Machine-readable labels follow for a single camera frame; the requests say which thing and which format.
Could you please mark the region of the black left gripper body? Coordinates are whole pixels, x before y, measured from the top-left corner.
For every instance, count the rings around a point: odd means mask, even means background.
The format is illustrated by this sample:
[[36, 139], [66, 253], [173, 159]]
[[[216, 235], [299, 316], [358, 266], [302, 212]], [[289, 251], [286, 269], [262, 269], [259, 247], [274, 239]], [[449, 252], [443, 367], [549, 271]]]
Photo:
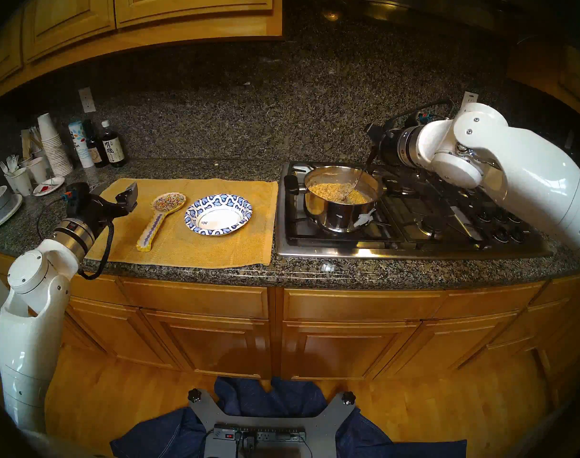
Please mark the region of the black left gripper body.
[[90, 192], [86, 182], [69, 184], [65, 192], [66, 218], [80, 221], [92, 234], [100, 234], [109, 222], [124, 217], [124, 207]]

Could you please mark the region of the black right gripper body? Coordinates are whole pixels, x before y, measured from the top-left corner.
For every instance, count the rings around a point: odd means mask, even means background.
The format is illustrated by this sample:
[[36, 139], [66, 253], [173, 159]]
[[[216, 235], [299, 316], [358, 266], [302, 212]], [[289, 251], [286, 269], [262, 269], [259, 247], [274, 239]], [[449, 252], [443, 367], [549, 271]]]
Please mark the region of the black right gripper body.
[[401, 114], [386, 121], [387, 165], [420, 166], [417, 161], [417, 139], [424, 126], [434, 120], [430, 112], [412, 112]]

